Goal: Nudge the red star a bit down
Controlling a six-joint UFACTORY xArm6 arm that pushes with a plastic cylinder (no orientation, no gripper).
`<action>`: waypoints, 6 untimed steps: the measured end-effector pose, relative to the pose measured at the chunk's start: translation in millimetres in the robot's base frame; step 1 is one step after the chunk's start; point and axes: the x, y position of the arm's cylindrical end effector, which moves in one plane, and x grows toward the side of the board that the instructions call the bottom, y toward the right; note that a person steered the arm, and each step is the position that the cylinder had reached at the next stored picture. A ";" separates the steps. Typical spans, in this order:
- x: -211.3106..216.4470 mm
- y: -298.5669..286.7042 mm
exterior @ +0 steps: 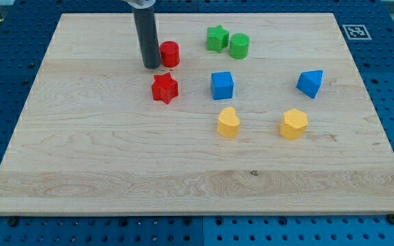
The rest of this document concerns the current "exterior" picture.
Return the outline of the white rod mount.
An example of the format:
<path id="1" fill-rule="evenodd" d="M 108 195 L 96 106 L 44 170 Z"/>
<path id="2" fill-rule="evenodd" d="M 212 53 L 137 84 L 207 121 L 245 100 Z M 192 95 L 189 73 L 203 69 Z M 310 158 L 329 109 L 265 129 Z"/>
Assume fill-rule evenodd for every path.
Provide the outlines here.
<path id="1" fill-rule="evenodd" d="M 152 7 L 156 0 L 122 0 L 127 2 L 133 8 L 149 8 Z"/>

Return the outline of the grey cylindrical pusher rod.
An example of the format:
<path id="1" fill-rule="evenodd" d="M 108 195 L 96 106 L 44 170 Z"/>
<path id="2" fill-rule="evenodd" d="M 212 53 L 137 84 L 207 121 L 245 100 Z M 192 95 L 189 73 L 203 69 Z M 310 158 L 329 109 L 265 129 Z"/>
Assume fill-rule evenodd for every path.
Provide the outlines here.
<path id="1" fill-rule="evenodd" d="M 145 68 L 155 69 L 161 65 L 159 42 L 155 22 L 154 7 L 133 8 L 133 17 Z"/>

